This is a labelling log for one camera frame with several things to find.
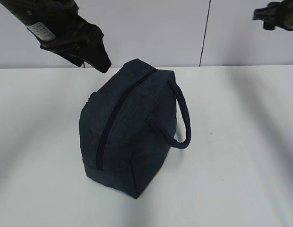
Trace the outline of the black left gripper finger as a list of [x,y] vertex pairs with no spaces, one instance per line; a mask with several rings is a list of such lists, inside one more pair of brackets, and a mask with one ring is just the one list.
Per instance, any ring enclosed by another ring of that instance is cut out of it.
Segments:
[[102,46],[98,48],[92,45],[74,44],[72,47],[60,51],[59,56],[78,67],[88,63],[101,73],[106,73],[111,67],[111,61]]

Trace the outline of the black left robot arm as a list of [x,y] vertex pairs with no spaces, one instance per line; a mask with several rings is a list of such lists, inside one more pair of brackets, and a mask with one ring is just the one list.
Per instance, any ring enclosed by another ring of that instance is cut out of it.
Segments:
[[102,73],[112,63],[103,43],[104,34],[84,20],[73,0],[1,0],[0,4],[21,21],[40,43],[81,67],[85,62]]

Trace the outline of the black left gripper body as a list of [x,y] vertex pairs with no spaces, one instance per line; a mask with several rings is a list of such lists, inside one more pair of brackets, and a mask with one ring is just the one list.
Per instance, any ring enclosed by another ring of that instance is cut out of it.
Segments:
[[59,55],[60,51],[78,45],[104,48],[103,33],[78,14],[73,0],[33,0],[27,14],[33,20],[27,29],[38,39],[41,48]]

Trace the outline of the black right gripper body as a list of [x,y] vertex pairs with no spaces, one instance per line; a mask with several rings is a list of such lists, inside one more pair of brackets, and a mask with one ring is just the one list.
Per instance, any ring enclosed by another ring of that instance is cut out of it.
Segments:
[[273,1],[265,8],[255,9],[252,20],[262,21],[264,30],[273,31],[279,27],[293,31],[293,0]]

